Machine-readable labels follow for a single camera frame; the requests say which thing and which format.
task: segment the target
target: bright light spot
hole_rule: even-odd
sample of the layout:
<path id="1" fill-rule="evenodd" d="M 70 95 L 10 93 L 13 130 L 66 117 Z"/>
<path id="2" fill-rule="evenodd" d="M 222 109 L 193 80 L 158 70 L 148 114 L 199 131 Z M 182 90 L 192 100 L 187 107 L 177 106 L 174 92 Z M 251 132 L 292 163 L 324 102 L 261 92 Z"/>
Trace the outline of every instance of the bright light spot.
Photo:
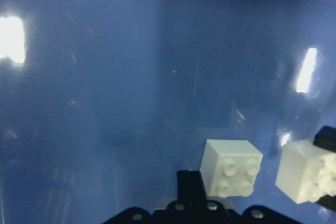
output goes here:
<path id="1" fill-rule="evenodd" d="M 322 217 L 322 219 L 325 221 L 325 222 L 328 222 L 329 218 L 330 218 L 330 212 L 331 211 L 328 211 L 327 209 L 325 209 L 324 207 L 320 207 L 318 213 L 320 215 L 320 217 Z"/>
<path id="2" fill-rule="evenodd" d="M 240 116 L 241 119 L 245 120 L 246 118 L 244 117 L 244 115 L 239 111 L 239 110 L 236 110 L 238 115 Z"/>
<path id="3" fill-rule="evenodd" d="M 287 133 L 287 134 L 282 136 L 281 146 L 284 146 L 288 142 L 289 137 L 290 137 L 290 133 Z"/>
<path id="4" fill-rule="evenodd" d="M 25 62 L 25 36 L 22 21 L 16 17 L 0 18 L 0 59 L 10 57 Z"/>
<path id="5" fill-rule="evenodd" d="M 298 93 L 307 93 L 308 91 L 311 74 L 314 71 L 316 54 L 316 48 L 309 48 L 296 84 L 296 92 Z"/>

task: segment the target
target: white plastic block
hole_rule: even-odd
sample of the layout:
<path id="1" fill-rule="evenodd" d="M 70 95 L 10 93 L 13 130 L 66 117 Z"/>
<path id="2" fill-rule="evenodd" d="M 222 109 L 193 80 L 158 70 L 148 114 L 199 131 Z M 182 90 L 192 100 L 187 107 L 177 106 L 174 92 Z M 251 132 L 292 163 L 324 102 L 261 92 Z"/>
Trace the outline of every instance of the white plastic block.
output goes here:
<path id="1" fill-rule="evenodd" d="M 201 174 L 208 196 L 249 196 L 262 153 L 247 140 L 207 140 Z"/>
<path id="2" fill-rule="evenodd" d="M 316 202 L 336 195 L 336 153 L 310 143 L 296 141 L 284 146 L 276 180 L 295 203 Z"/>

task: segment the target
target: blue surface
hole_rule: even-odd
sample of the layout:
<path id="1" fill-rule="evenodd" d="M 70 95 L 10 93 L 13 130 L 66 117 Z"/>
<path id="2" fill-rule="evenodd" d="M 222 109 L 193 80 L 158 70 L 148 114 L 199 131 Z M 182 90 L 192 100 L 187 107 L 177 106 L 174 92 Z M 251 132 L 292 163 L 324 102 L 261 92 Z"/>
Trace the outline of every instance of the blue surface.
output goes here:
<path id="1" fill-rule="evenodd" d="M 336 126 L 336 0 L 0 0 L 24 24 L 0 59 L 2 223 L 101 223 L 153 211 L 207 138 L 263 154 L 254 193 L 304 223 L 335 213 L 275 185 L 281 139 Z M 296 92 L 308 48 L 309 92 Z"/>

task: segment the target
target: scratch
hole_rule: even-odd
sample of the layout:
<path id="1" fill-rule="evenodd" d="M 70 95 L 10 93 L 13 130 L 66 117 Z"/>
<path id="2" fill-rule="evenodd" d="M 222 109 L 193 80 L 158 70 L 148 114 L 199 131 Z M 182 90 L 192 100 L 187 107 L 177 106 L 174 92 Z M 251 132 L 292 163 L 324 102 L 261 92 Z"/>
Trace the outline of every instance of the scratch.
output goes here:
<path id="1" fill-rule="evenodd" d="M 71 57 L 72 57 L 72 60 L 74 61 L 74 63 L 77 63 L 77 59 L 76 59 L 74 53 L 71 54 Z"/>
<path id="2" fill-rule="evenodd" d="M 69 12 L 67 12 L 67 13 L 68 13 L 69 18 L 71 18 L 71 20 L 72 20 L 73 22 L 75 22 L 75 20 L 74 20 L 73 17 L 71 16 L 71 14 L 70 14 Z"/>
<path id="3" fill-rule="evenodd" d="M 195 66 L 195 81 L 194 81 L 194 92 L 193 92 L 193 97 L 195 100 L 196 97 L 196 86 L 197 86 L 197 77 L 198 77 L 198 62 L 199 62 L 199 55 L 196 57 L 196 66 Z"/>
<path id="4" fill-rule="evenodd" d="M 244 117 L 244 115 L 239 111 L 239 110 L 236 110 L 238 115 L 241 117 L 241 119 L 245 120 L 246 118 Z"/>

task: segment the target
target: black plastic piece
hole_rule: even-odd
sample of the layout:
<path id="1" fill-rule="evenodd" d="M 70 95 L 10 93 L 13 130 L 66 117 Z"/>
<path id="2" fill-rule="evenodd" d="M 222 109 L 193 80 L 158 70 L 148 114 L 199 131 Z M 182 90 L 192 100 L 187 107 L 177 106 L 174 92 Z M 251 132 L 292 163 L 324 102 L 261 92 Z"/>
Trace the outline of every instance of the black plastic piece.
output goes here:
<path id="1" fill-rule="evenodd" d="M 286 216 L 263 206 L 252 206 L 241 216 L 233 209 L 206 197 L 199 171 L 177 172 L 177 200 L 166 210 L 156 210 L 153 215 L 141 208 L 129 208 L 104 224 L 300 224 Z"/>
<path id="2" fill-rule="evenodd" d="M 326 208 L 329 208 L 331 211 L 336 212 L 336 197 L 331 197 L 329 195 L 325 195 L 321 197 L 318 201 L 317 204 L 324 206 Z"/>
<path id="3" fill-rule="evenodd" d="M 336 129 L 323 126 L 315 136 L 314 145 L 336 153 Z"/>

